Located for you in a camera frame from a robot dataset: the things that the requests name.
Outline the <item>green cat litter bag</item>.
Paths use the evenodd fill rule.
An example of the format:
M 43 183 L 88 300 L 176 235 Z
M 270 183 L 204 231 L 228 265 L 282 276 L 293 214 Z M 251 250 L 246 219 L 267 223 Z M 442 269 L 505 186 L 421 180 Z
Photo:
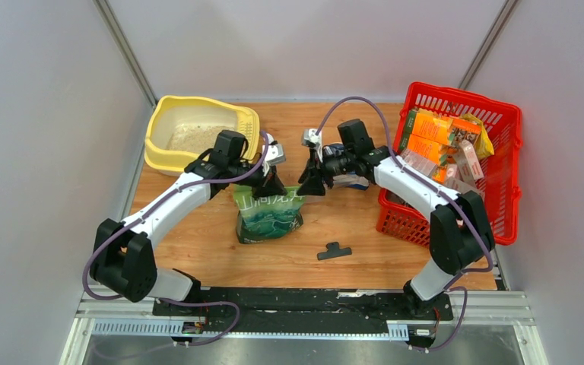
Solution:
M 241 244 L 275 240 L 303 225 L 300 209 L 305 196 L 297 194 L 299 186 L 287 186 L 286 195 L 254 198 L 247 187 L 237 187 L 232 196 L 238 208 L 236 238 Z

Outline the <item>black bag clip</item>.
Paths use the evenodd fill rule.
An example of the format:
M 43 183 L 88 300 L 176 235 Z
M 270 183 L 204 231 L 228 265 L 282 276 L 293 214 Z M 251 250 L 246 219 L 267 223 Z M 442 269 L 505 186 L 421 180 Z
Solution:
M 330 242 L 325 245 L 325 251 L 318 252 L 316 257 L 318 261 L 325 261 L 350 256 L 351 254 L 352 249 L 350 247 L 341 247 L 339 242 Z

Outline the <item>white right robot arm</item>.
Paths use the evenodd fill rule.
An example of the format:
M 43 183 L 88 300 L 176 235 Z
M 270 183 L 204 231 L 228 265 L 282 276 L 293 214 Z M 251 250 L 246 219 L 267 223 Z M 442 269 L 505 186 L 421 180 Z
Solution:
M 324 196 L 336 176 L 355 173 L 407 202 L 429 225 L 430 260 L 405 285 L 403 307 L 416 319 L 433 309 L 440 295 L 495 247 L 484 200 L 442 186 L 407 165 L 386 146 L 376 147 L 359 119 L 343 122 L 338 132 L 344 150 L 329 153 L 318 129 L 307 129 L 302 143 L 309 160 L 299 178 L 298 195 Z

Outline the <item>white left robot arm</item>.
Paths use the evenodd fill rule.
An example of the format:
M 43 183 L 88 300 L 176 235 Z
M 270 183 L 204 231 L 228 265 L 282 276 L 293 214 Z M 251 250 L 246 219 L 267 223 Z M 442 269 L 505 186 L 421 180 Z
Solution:
M 137 303 L 150 297 L 172 301 L 185 316 L 197 313 L 202 305 L 200 281 L 178 269 L 158 267 L 154 253 L 180 221 L 231 184 L 249 187 L 257 197 L 286 195 L 276 170 L 285 160 L 283 146 L 266 132 L 260 135 L 264 145 L 255 163 L 243 155 L 249 146 L 246 137 L 223 130 L 214 146 L 188 164 L 155 200 L 122 221 L 104 220 L 82 272 L 84 292 L 104 300 L 88 285 L 94 279 L 113 291 L 111 300 L 125 298 Z

